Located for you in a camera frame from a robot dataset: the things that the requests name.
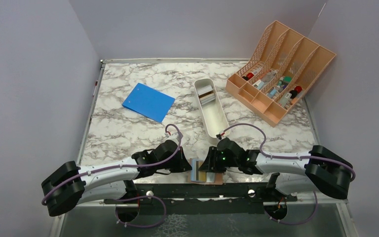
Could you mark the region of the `gold credit card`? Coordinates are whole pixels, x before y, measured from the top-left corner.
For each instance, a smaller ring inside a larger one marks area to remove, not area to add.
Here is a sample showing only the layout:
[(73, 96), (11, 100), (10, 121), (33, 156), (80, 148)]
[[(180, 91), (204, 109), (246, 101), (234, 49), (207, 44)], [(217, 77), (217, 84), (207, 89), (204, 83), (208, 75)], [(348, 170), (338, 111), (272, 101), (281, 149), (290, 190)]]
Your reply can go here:
[(206, 182), (206, 172), (205, 171), (198, 171), (195, 175), (195, 181), (205, 183)]

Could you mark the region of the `tan leather card holder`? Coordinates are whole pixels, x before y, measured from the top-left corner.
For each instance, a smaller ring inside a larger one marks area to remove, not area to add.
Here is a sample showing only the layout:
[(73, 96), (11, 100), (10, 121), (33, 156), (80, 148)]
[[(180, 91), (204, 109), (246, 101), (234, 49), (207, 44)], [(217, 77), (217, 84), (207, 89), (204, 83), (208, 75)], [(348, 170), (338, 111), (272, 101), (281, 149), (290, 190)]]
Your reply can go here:
[(222, 173), (201, 171), (200, 167), (203, 161), (190, 159), (191, 171), (188, 175), (187, 182), (200, 185), (222, 185), (224, 183)]

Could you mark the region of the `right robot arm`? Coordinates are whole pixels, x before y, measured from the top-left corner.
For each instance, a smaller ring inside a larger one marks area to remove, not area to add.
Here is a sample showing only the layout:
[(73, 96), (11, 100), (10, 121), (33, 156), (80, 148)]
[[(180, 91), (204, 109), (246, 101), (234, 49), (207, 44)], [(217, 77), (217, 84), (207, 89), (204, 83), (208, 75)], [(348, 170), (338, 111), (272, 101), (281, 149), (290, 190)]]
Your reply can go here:
[(262, 149), (245, 150), (236, 142), (224, 138), (210, 147), (201, 171), (224, 173), (236, 167), (244, 174), (275, 174), (265, 187), (269, 200), (298, 192), (319, 191), (335, 199), (347, 199), (350, 183), (356, 174), (353, 165), (328, 150), (314, 145), (300, 153), (268, 153)]

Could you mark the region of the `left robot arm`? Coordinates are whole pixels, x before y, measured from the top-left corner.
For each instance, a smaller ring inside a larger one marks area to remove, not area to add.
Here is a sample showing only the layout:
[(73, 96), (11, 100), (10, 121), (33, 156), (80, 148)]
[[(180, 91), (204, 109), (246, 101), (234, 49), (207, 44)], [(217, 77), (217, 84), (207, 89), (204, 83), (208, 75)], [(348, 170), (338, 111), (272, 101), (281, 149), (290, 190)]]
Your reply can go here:
[(94, 200), (120, 199), (128, 203), (137, 195), (134, 180), (163, 169), (170, 173), (191, 170), (183, 148), (175, 140), (166, 140), (154, 149), (106, 165), (78, 166), (75, 161), (69, 161), (42, 182), (41, 203), (52, 217)]

